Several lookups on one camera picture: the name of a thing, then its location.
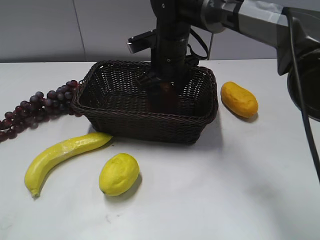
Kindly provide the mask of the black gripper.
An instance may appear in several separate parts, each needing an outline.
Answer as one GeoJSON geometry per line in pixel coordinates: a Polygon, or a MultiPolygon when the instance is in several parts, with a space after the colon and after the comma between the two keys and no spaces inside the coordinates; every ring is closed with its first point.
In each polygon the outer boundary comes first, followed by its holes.
{"type": "Polygon", "coordinates": [[[186,67],[187,37],[175,39],[164,35],[156,36],[156,44],[151,54],[151,71],[136,79],[139,88],[151,88],[160,83],[173,83],[173,105],[178,106],[179,95],[189,81],[186,67]]]}

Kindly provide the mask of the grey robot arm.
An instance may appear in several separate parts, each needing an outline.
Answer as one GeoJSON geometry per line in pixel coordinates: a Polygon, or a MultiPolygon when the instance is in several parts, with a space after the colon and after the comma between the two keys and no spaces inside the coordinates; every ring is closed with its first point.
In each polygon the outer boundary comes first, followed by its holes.
{"type": "Polygon", "coordinates": [[[257,0],[153,0],[156,29],[142,35],[151,49],[151,69],[138,80],[148,88],[181,82],[189,68],[192,27],[213,34],[225,29],[276,49],[277,72],[287,75],[292,101],[300,97],[308,115],[320,118],[320,14],[257,0]]]}

